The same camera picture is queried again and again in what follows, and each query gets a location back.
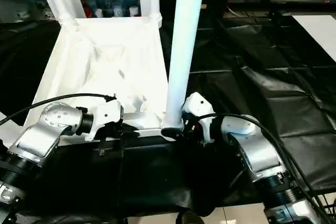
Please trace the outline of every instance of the black tablecloth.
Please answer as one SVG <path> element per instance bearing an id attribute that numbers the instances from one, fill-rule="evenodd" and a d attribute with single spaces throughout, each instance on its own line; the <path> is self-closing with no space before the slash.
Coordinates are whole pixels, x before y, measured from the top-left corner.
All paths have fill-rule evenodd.
<path id="1" fill-rule="evenodd" d="M 46 63 L 58 33 L 48 26 L 54 25 L 38 26 L 47 28 L 41 37 L 50 43 L 29 40 L 37 28 L 25 31 L 26 39 L 16 35 L 21 48 L 29 46 L 19 53 L 15 35 L 0 38 L 0 55 L 11 54 L 14 66 L 2 69 L 9 73 L 22 68 L 15 57 L 19 54 L 29 62 L 34 57 L 29 52 L 36 48 L 45 52 L 38 55 Z M 160 29 L 167 70 L 172 29 L 168 22 Z M 31 72 L 43 72 L 43 64 L 30 67 Z M 199 92 L 216 112 L 256 117 L 281 137 L 313 187 L 325 193 L 336 190 L 335 70 L 336 63 L 291 17 L 201 17 L 187 94 Z M 38 82 L 15 85 L 15 92 L 31 87 L 31 95 Z M 0 111 L 17 110 L 14 97 L 18 96 L 6 94 Z M 33 99 L 19 97 L 21 104 Z M 245 173 L 230 187 L 242 167 L 220 142 L 200 147 L 149 137 L 109 145 L 105 157 L 98 156 L 96 143 L 58 148 L 27 196 L 27 211 L 123 217 L 188 208 L 207 215 L 216 206 L 259 202 Z"/>

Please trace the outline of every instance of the robotic arm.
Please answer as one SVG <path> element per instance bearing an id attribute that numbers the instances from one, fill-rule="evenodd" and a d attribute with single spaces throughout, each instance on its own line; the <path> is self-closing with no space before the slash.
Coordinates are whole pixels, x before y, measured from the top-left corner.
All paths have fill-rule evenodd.
<path id="1" fill-rule="evenodd" d="M 123 107 L 116 99 L 98 106 L 92 114 L 85 108 L 73 108 L 56 102 L 46 106 L 38 122 L 25 130 L 16 142 L 0 156 L 0 223 L 15 222 L 13 210 L 25 196 L 25 190 L 56 148 L 62 135 L 87 133 L 92 141 L 98 129 L 106 124 L 121 125 Z M 118 138 L 120 127 L 115 127 Z"/>
<path id="2" fill-rule="evenodd" d="M 194 116 L 214 113 L 211 104 L 199 93 L 186 99 L 183 111 Z M 245 116 L 257 121 L 252 116 Z M 231 116 L 204 118 L 200 124 L 206 143 L 223 138 L 237 147 L 241 161 L 264 202 L 264 213 L 269 223 L 323 223 L 259 127 Z"/>

